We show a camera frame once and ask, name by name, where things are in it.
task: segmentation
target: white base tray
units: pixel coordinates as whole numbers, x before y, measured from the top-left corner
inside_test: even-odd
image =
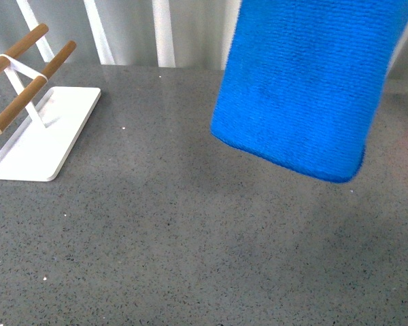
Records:
[[[30,117],[0,150],[0,179],[51,181],[101,95],[99,88],[52,87],[36,105],[46,128]]]

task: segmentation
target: wooden dowel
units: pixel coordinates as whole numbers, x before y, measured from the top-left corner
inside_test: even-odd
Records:
[[[48,32],[48,27],[45,24],[39,24],[20,41],[10,47],[5,54],[11,58],[18,58],[21,54],[27,51],[38,39],[43,37]],[[10,61],[4,56],[0,56],[0,72],[10,65]]]
[[[66,46],[46,65],[41,72],[50,79],[57,69],[65,62],[74,51],[76,44],[69,41]],[[0,134],[10,125],[16,116],[29,104],[33,97],[47,83],[42,76],[36,77],[7,107],[0,113]]]

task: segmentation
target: blue towel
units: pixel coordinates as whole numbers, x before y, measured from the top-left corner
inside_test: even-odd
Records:
[[[243,0],[211,132],[325,181],[358,172],[408,0]]]

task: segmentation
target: gray countertop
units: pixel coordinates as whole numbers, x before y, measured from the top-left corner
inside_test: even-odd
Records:
[[[102,95],[54,181],[0,181],[0,324],[408,325],[408,82],[335,185],[213,138],[221,77],[53,77]],[[0,111],[13,95],[1,75]]]

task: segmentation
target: white metal stand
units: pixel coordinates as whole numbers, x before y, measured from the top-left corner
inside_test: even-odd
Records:
[[[43,76],[21,62],[5,57],[11,62],[5,73],[17,94],[24,90],[24,86],[16,71],[32,79]],[[26,106],[29,116],[0,150],[0,179],[53,180],[100,95],[99,88],[53,87],[36,107],[30,102]]]

